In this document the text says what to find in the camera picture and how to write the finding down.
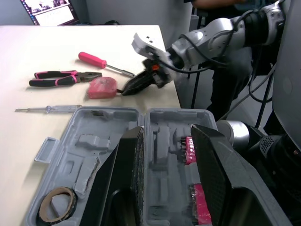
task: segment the gray floor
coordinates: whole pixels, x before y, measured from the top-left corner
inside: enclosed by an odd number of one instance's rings
[[[212,75],[213,71],[208,70],[201,73],[198,83],[198,92],[195,102],[196,109],[206,109],[210,104],[210,97],[212,93]],[[256,87],[264,76],[257,76],[254,80],[253,87]],[[192,102],[192,95],[196,80],[196,74],[192,74],[190,79],[187,79],[187,75],[179,75],[175,81],[178,97],[182,108],[190,108]],[[255,96],[259,99],[263,99],[263,95],[266,88],[266,83],[262,85],[256,92]],[[241,100],[248,94],[247,87],[240,93],[238,99],[234,100],[232,105]],[[238,120],[247,123],[251,126],[255,126],[259,109],[261,104],[253,100],[251,97],[247,98],[242,104],[240,104],[229,116],[228,120]],[[270,113],[272,112],[272,103],[268,103],[265,107],[265,111],[262,117],[260,130],[263,132],[263,126],[265,125]]]

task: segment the tool case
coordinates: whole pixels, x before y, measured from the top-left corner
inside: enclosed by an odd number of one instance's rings
[[[49,166],[31,202],[25,225],[38,226],[38,212],[45,196],[57,187],[67,187],[77,196],[76,208],[70,218],[55,225],[79,226],[97,171],[123,134],[139,126],[144,128],[143,224],[193,225],[186,209],[190,205],[189,185],[197,183],[199,176],[193,164],[186,165],[176,155],[181,138],[190,136],[191,124],[217,129],[207,110],[150,109],[142,115],[134,108],[79,108],[61,140],[48,137],[35,158]],[[63,198],[52,202],[52,207],[63,213]],[[56,217],[50,207],[47,213]]]

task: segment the pliers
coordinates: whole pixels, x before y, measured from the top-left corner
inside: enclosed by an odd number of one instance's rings
[[[38,72],[34,74],[36,79],[30,80],[29,85],[35,87],[53,87],[73,85],[78,82],[92,81],[97,77],[102,77],[101,73],[96,72],[83,72],[77,71],[48,71]],[[46,80],[50,78],[60,78],[55,80]]]

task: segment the laptop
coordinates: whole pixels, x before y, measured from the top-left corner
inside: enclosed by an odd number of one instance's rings
[[[34,25],[79,25],[70,0],[20,0]]]

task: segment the tape roll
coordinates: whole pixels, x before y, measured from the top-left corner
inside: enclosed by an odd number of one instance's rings
[[[70,196],[71,199],[68,204],[67,210],[63,215],[59,216],[58,218],[48,219],[48,215],[47,215],[48,206],[50,205],[52,198],[59,194],[66,194]],[[39,219],[41,223],[47,226],[58,224],[70,218],[74,214],[74,211],[76,209],[76,204],[77,204],[77,196],[72,189],[68,187],[58,187],[52,190],[51,192],[49,192],[44,198],[44,200],[42,201],[38,212]]]

